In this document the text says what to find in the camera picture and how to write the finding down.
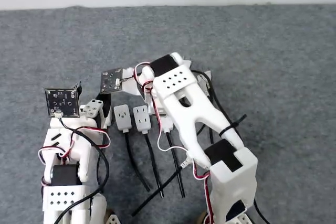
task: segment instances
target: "wire connector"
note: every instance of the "wire connector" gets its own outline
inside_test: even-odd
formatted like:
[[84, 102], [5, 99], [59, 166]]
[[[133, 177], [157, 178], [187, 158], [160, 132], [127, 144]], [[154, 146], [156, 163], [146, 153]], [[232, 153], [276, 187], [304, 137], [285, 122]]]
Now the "wire connector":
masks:
[[142, 132], [142, 134], [148, 134], [148, 130], [151, 129], [151, 120], [147, 106], [134, 107], [133, 114], [138, 131]]
[[188, 167], [192, 163], [193, 163], [192, 158], [190, 158], [189, 156], [187, 156], [187, 158], [185, 159], [185, 161], [183, 161], [180, 166], [182, 167], [182, 169], [184, 169], [184, 168]]
[[174, 129], [173, 121], [168, 115], [161, 117], [161, 125], [164, 133], [169, 133]]
[[127, 104], [115, 106], [113, 108], [115, 115], [115, 122], [119, 131], [123, 133], [128, 132], [132, 128], [130, 110]]

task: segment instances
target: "black zip tie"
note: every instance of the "black zip tie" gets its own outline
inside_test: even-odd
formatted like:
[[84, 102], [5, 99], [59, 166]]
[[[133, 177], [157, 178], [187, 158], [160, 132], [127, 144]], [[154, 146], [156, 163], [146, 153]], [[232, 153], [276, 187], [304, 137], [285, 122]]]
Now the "black zip tie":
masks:
[[241, 118], [239, 118], [237, 121], [233, 122], [231, 125], [223, 129], [220, 133], [219, 136], [223, 135], [226, 131], [228, 131], [231, 128], [236, 128], [239, 126], [239, 124], [247, 117], [246, 114], [244, 114]]

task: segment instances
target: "robot frame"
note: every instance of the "robot frame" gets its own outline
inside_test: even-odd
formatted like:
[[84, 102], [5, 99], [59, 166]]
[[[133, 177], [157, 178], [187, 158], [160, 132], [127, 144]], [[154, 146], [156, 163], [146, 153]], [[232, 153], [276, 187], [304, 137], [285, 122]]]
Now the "robot frame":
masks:
[[[120, 91], [141, 95], [148, 106], [145, 116], [156, 116], [159, 124], [157, 145], [161, 151], [179, 148], [186, 152], [186, 160], [176, 168], [171, 178], [158, 185], [158, 189], [132, 215], [191, 164], [195, 179], [204, 183], [207, 214], [202, 223], [252, 223], [246, 210], [256, 204], [258, 159], [244, 146], [236, 130], [246, 116], [232, 122], [218, 101], [211, 78], [200, 71], [192, 72], [190, 65], [190, 61], [172, 53], [153, 62], [142, 62], [134, 68], [103, 71], [100, 93], [81, 106], [78, 102], [81, 83], [72, 89], [45, 89], [51, 120], [44, 145], [38, 152], [45, 165], [41, 179], [44, 224], [120, 223], [117, 215], [107, 209], [107, 201], [101, 193], [109, 178], [109, 164], [102, 149], [111, 144], [107, 133], [112, 121], [111, 96]], [[139, 67], [143, 67], [140, 73], [137, 71]], [[207, 95], [215, 100], [219, 109], [213, 106]], [[188, 101], [188, 106], [181, 103], [183, 99]], [[114, 113], [118, 129], [128, 132], [131, 127], [128, 106], [126, 109], [114, 107]], [[213, 129], [222, 140], [203, 150], [197, 141], [195, 122]], [[160, 147], [161, 132], [171, 130], [173, 126], [177, 128], [183, 146], [164, 150]], [[147, 123], [137, 124], [137, 127], [144, 134], [150, 129]], [[101, 135], [108, 143], [101, 142]], [[99, 187], [90, 192], [83, 183], [89, 180], [88, 169], [94, 160], [94, 149], [103, 159], [107, 172]], [[207, 172], [198, 175], [197, 165]], [[211, 193], [207, 186], [209, 178]]]

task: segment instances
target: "black circuit board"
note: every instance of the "black circuit board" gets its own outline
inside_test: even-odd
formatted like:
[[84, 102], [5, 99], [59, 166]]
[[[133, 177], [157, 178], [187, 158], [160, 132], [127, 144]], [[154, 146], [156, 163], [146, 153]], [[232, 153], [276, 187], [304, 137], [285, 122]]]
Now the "black circuit board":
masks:
[[62, 113], [63, 118], [79, 117], [77, 89], [45, 89], [49, 117], [55, 112]]
[[106, 70], [101, 73], [100, 93], [109, 94], [122, 90], [122, 68]]

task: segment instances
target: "black cable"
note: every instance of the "black cable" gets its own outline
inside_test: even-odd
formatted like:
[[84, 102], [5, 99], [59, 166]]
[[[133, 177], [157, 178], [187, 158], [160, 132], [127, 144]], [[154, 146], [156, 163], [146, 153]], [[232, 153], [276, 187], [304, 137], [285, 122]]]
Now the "black cable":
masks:
[[214, 133], [212, 128], [209, 128], [209, 137], [210, 137], [210, 143], [214, 144]]
[[178, 169], [173, 173], [172, 176], [170, 176], [170, 178], [163, 183], [161, 188], [158, 188], [154, 193], [152, 193], [133, 213], [132, 216], [134, 217], [135, 215], [137, 215], [142, 208], [144, 208], [161, 190], [163, 190], [182, 170], [182, 166], [179, 166]]
[[66, 126], [62, 119], [60, 118], [59, 121], [61, 122], [61, 124], [63, 125], [64, 128], [68, 129], [68, 130], [71, 130], [72, 132], [74, 132], [75, 134], [83, 137], [85, 140], [87, 140], [97, 151], [98, 153], [101, 155], [101, 158], [103, 159], [104, 163], [105, 163], [105, 166], [106, 166], [106, 175], [105, 175], [105, 178], [103, 180], [103, 182], [101, 183], [100, 186], [98, 186], [98, 188], [93, 191], [92, 193], [90, 193], [88, 196], [85, 196], [83, 199], [80, 199], [79, 201], [71, 204], [69, 207], [67, 207], [59, 216], [58, 218], [56, 219], [56, 221], [54, 222], [54, 224], [58, 224], [61, 219], [63, 218], [63, 216], [69, 211], [71, 210], [73, 207], [81, 204], [82, 202], [88, 200], [88, 199], [91, 199], [92, 197], [94, 197], [96, 194], [98, 194], [100, 191], [103, 190], [104, 186], [106, 185], [108, 179], [109, 179], [109, 176], [110, 176], [110, 166], [109, 166], [109, 162], [105, 156], [105, 154], [101, 151], [101, 149], [99, 148], [99, 146], [97, 144], [95, 144], [95, 142], [93, 140], [91, 140], [88, 136], [86, 136], [85, 134], [83, 134], [82, 132], [78, 131], [78, 130], [75, 130], [75, 129], [72, 129], [72, 128], [69, 128], [68, 126]]
[[[160, 175], [159, 175], [159, 172], [158, 172], [158, 167], [156, 165], [156, 160], [155, 160], [153, 148], [152, 148], [151, 142], [149, 141], [148, 134], [143, 134], [143, 136], [146, 139], [146, 143], [147, 143], [148, 150], [149, 150], [149, 155], [151, 157], [151, 162], [152, 162], [152, 167], [153, 167], [153, 173], [154, 173], [155, 181], [156, 181], [156, 184], [157, 184], [158, 188], [160, 188], [162, 185], [161, 185], [161, 181], [160, 181]], [[161, 198], [164, 197], [163, 190], [160, 191], [160, 196], [161, 196]]]
[[266, 217], [261, 213], [261, 211], [259, 210], [259, 207], [257, 205], [256, 200], [253, 201], [253, 205], [256, 208], [257, 213], [259, 214], [259, 216], [261, 217], [261, 219], [266, 223], [266, 224], [270, 224], [270, 222], [266, 219]]
[[[166, 132], [166, 137], [167, 137], [167, 140], [168, 140], [169, 147], [172, 147], [173, 146], [173, 142], [172, 142], [172, 139], [170, 137], [169, 132]], [[177, 159], [177, 155], [176, 155], [175, 149], [171, 149], [171, 151], [172, 151], [172, 155], [173, 155], [173, 159], [174, 159], [175, 170], [177, 170], [179, 168], [179, 160]], [[179, 184], [178, 186], [180, 188], [181, 197], [185, 198], [185, 192], [184, 192], [184, 187], [183, 187], [183, 183], [182, 183], [181, 173], [179, 173], [177, 175], [177, 181], [178, 181], [178, 184]]]
[[229, 121], [229, 123], [231, 124], [232, 121], [231, 121], [231, 119], [229, 118], [229, 116], [227, 115], [227, 113], [225, 112], [225, 110], [223, 109], [221, 103], [219, 102], [218, 97], [217, 97], [217, 95], [216, 95], [216, 93], [215, 93], [215, 90], [214, 90], [214, 86], [212, 85], [212, 82], [211, 82], [209, 76], [207, 76], [206, 73], [204, 73], [204, 72], [202, 72], [202, 71], [199, 71], [199, 70], [191, 70], [191, 72], [192, 72], [192, 73], [198, 73], [198, 74], [201, 74], [201, 75], [204, 76], [204, 78], [207, 80], [207, 82], [208, 82], [208, 84], [209, 84], [209, 90], [210, 90], [210, 92], [211, 92], [211, 94], [212, 94], [212, 96], [213, 96], [213, 99], [215, 100], [215, 102], [216, 102], [216, 104], [217, 104], [219, 110], [225, 115], [226, 119], [227, 119], [227, 120]]
[[197, 136], [200, 135], [200, 133], [202, 132], [202, 130], [205, 128], [205, 126], [206, 126], [206, 125], [203, 124], [202, 127], [199, 128], [199, 130], [198, 130], [197, 133], [196, 133]]
[[140, 173], [140, 171], [139, 171], [139, 169], [137, 167], [137, 164], [135, 163], [135, 160], [133, 158], [133, 154], [132, 154], [132, 151], [131, 151], [130, 140], [129, 140], [129, 137], [128, 137], [128, 132], [125, 132], [124, 136], [125, 136], [126, 148], [127, 148], [128, 156], [130, 158], [130, 162], [131, 162], [132, 168], [133, 168], [136, 176], [140, 180], [140, 182], [145, 187], [146, 191], [150, 191], [151, 190], [150, 186], [148, 185], [148, 183], [146, 182], [146, 180], [144, 179], [144, 177], [141, 175], [141, 173]]
[[[102, 145], [105, 145], [107, 142], [107, 136], [105, 134], [103, 134], [103, 141], [102, 141]], [[98, 155], [98, 159], [97, 159], [97, 167], [96, 167], [96, 178], [97, 178], [97, 184], [98, 186], [101, 185], [101, 181], [100, 181], [100, 176], [99, 176], [99, 166], [100, 166], [100, 160], [101, 160], [101, 155]]]

